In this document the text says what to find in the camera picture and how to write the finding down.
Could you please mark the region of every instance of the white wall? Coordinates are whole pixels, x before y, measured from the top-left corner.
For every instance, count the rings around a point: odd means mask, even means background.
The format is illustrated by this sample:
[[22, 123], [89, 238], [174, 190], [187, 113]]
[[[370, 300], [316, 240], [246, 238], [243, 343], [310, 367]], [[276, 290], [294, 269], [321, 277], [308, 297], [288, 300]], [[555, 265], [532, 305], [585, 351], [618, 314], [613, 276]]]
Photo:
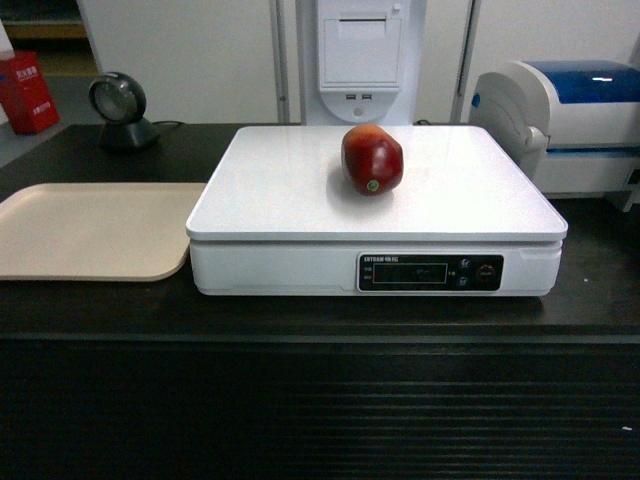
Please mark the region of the white wall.
[[[427, 0], [416, 119], [466, 121], [478, 76], [507, 60], [602, 58], [640, 66], [640, 0], [477, 0], [473, 51], [459, 96], [471, 3]], [[147, 93], [151, 120], [277, 121], [269, 0], [79, 4], [98, 67], [136, 78]], [[296, 122], [294, 0], [283, 5], [289, 106]]]
[[[0, 20], [0, 52], [5, 52], [7, 50], [13, 50], [13, 47], [9, 41], [9, 37], [7, 37], [7, 32], [4, 30], [4, 25], [2, 25], [2, 21]], [[7, 123], [8, 121], [9, 119], [0, 105], [0, 125]]]
[[480, 74], [507, 60], [612, 60], [640, 66], [639, 0], [481, 0], [462, 120]]
[[147, 118], [275, 122], [267, 0], [79, 0], [100, 71], [135, 78]]

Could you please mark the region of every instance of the black counter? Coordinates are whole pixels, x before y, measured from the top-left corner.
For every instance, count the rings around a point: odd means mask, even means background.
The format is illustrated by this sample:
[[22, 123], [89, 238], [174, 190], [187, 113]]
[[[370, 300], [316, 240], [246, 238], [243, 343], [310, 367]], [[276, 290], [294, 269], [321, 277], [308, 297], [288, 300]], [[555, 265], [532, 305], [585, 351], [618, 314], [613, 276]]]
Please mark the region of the black counter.
[[[159, 144], [131, 155], [98, 149], [99, 128], [69, 127], [6, 166], [0, 200], [44, 182], [206, 182], [239, 126], [165, 126]], [[635, 342], [640, 207], [622, 213], [601, 199], [553, 204], [569, 233], [556, 286], [542, 298], [207, 297], [187, 262], [153, 283], [0, 282], [0, 327], [5, 338], [415, 343], [628, 335]]]
[[[0, 200], [207, 181], [239, 127], [117, 156], [72, 126], [0, 170]], [[0, 282], [0, 478], [640, 478], [640, 207], [553, 204], [541, 298], [207, 297], [188, 262]]]

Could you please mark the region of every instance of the wooden shelf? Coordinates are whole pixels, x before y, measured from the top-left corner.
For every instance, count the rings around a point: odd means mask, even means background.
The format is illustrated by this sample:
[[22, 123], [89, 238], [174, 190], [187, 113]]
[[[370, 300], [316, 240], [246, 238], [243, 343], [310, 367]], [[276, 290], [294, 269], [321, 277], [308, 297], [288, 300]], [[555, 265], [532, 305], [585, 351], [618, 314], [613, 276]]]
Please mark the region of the wooden shelf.
[[86, 39], [81, 23], [8, 24], [4, 26], [11, 40], [74, 40]]

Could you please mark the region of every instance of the red box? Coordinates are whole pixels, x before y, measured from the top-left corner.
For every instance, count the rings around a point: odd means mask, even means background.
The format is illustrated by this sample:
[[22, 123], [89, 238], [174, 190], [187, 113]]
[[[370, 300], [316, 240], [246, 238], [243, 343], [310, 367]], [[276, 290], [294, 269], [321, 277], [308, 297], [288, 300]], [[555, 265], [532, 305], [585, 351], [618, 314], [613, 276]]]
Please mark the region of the red box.
[[60, 121], [35, 52], [0, 54], [0, 103], [18, 134], [39, 133]]

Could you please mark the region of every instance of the blue printer lid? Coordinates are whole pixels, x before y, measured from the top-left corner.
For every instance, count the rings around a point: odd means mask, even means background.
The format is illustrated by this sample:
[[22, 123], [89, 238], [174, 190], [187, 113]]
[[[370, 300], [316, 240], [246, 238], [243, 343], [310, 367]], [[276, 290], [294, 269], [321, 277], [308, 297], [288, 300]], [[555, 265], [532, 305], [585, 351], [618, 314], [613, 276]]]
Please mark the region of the blue printer lid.
[[605, 60], [525, 62], [546, 76], [560, 103], [640, 102], [640, 71]]

